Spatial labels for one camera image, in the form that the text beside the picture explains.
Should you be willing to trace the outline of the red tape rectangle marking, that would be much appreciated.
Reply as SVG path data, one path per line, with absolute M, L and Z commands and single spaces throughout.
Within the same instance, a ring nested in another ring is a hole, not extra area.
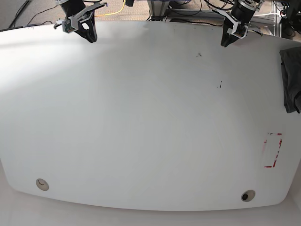
M 282 145 L 282 133 L 268 133 L 262 151 L 264 168 L 274 168 Z

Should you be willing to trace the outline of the table grommet hole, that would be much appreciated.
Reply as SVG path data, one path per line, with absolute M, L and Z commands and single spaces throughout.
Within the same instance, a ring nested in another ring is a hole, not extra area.
M 247 190 L 241 195 L 241 200 L 243 202 L 250 202 L 254 197 L 256 193 L 254 190 Z
M 47 191 L 49 189 L 48 183 L 41 178 L 36 180 L 36 186 L 42 191 Z

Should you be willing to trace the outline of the right table grommet hole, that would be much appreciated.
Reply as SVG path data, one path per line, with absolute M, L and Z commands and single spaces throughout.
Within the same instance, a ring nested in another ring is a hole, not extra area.
M 247 190 L 241 195 L 241 200 L 243 202 L 250 202 L 254 197 L 256 193 L 254 190 Z

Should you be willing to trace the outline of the dark grey t-shirt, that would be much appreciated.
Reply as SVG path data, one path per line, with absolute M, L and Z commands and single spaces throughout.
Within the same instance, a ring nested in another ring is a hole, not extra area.
M 301 48 L 281 50 L 284 107 L 287 113 L 301 113 Z

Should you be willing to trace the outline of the left table grommet hole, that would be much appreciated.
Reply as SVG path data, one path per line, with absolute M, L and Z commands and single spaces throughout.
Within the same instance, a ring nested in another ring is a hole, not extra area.
M 36 180 L 36 186 L 42 191 L 47 191 L 49 189 L 48 183 L 41 178 Z

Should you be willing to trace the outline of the aluminium frame stand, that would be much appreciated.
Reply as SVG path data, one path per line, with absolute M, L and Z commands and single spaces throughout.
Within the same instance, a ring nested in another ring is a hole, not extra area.
M 221 22 L 224 16 L 209 10 L 190 10 L 170 8 L 170 1 L 149 0 L 150 19 L 152 21 L 163 21 L 177 19 L 187 23 L 212 24 Z M 280 11 L 272 6 L 273 11 L 267 14 L 255 14 L 250 20 L 250 27 L 268 27 L 271 34 L 276 37 L 282 36 L 282 25 L 280 24 Z

